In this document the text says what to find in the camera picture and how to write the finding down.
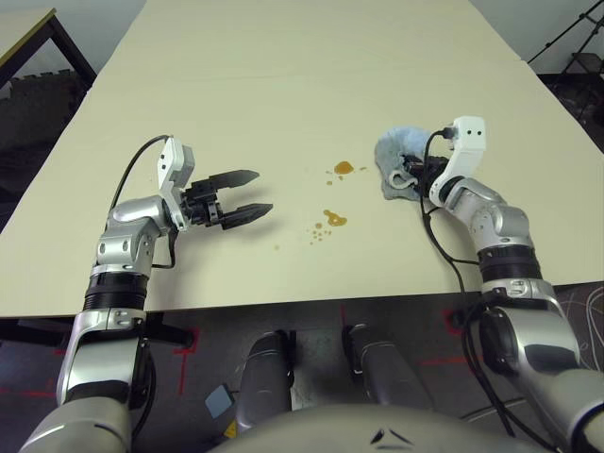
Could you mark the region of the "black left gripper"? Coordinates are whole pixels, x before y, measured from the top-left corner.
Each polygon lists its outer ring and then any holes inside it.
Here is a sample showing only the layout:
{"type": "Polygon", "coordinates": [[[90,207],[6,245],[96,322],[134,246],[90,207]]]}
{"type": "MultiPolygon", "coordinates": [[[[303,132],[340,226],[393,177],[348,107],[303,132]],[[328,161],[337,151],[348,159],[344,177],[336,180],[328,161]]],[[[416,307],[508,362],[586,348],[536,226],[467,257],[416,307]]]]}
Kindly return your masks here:
{"type": "Polygon", "coordinates": [[[217,192],[241,187],[259,176],[252,170],[235,170],[194,181],[182,194],[182,212],[193,225],[221,225],[223,230],[252,223],[267,214],[273,204],[253,203],[223,214],[217,192]]]}

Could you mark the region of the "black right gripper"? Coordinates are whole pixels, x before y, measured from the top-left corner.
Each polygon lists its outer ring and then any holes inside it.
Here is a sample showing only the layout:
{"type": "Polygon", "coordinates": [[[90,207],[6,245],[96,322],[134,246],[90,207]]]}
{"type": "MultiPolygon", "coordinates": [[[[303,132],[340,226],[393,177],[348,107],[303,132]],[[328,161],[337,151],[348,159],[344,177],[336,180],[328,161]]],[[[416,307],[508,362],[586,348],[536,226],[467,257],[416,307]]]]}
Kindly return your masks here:
{"type": "Polygon", "coordinates": [[[428,194],[435,179],[445,170],[449,159],[444,157],[428,157],[428,167],[422,159],[415,155],[403,155],[403,169],[416,180],[414,190],[417,194],[428,194]]]}

